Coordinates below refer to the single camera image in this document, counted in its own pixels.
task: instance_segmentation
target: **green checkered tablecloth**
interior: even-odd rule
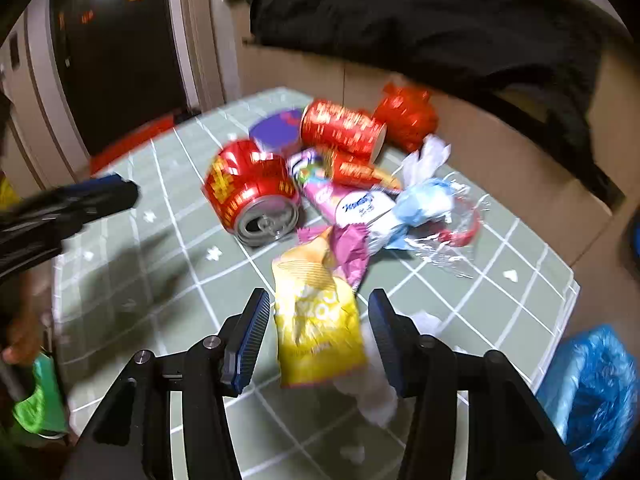
[[[136,209],[90,225],[56,261],[60,367],[78,432],[137,350],[186,350],[238,313],[256,286],[273,300],[271,261],[295,245],[295,235],[262,248],[242,246],[222,229],[200,187],[222,144],[246,136],[263,117],[310,99],[285,88],[247,97],[181,124],[105,171],[134,180],[142,198]],[[401,153],[387,148],[378,163],[397,171],[401,160]],[[485,195],[447,166],[438,176],[470,184],[478,199]],[[491,210],[470,278],[382,251],[370,262],[358,303],[365,317],[370,291],[381,286],[402,313],[438,316],[444,323],[439,337],[452,348],[505,352],[535,390],[578,285],[572,270],[531,229],[490,196],[486,200]],[[304,209],[301,222],[323,224],[308,203]],[[270,323],[252,384],[225,403],[244,478],[395,478],[412,401],[401,400],[389,427],[378,428],[363,420],[353,398],[333,387],[283,390],[278,377]],[[184,479],[180,393],[171,400],[174,476]],[[452,480],[465,475],[467,421],[461,392]]]

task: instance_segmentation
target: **blue trash bag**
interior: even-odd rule
[[[586,480],[622,451],[637,396],[636,363],[607,325],[562,342],[536,394]]]

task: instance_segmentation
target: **white label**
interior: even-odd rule
[[[335,223],[369,224],[389,211],[396,203],[382,191],[353,191],[340,200]]]

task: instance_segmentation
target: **red plastic bag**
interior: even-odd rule
[[[438,127],[438,115],[425,88],[387,83],[373,116],[386,123],[386,139],[407,153],[420,150],[422,140]]]

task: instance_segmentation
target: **door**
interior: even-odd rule
[[[168,0],[51,0],[58,73],[91,155],[187,110]]]

